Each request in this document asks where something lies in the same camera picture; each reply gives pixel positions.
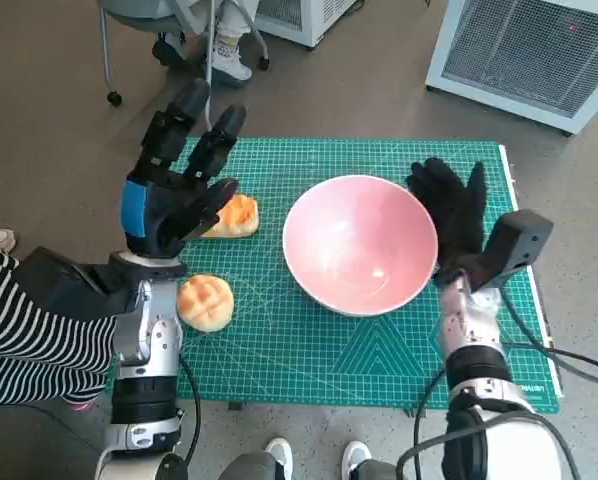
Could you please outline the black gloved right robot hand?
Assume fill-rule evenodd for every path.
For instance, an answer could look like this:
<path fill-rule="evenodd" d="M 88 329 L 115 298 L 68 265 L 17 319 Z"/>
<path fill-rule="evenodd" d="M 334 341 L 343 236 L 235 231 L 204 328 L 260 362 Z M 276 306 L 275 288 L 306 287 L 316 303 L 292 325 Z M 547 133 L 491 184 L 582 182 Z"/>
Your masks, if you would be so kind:
<path fill-rule="evenodd" d="M 406 183 L 426 208 L 437 232 L 435 283 L 446 285 L 474 271 L 484 240 L 487 189 L 483 163 L 475 163 L 464 183 L 447 163 L 431 157 L 411 165 Z"/>

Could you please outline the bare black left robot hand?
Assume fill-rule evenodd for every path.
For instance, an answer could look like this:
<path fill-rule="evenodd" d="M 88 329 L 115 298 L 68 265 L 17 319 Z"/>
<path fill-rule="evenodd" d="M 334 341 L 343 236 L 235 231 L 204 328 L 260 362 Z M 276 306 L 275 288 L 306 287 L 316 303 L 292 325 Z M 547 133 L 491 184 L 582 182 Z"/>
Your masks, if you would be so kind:
<path fill-rule="evenodd" d="M 179 160 L 187 137 L 210 97 L 210 85 L 196 79 L 163 111 L 157 111 L 141 141 L 141 152 L 123 187 L 120 222 L 135 255 L 169 259 L 179 255 L 219 222 L 218 212 L 234 196 L 238 181 L 217 177 L 244 124 L 246 110 L 233 104 L 205 132 L 181 173 L 170 169 Z"/>

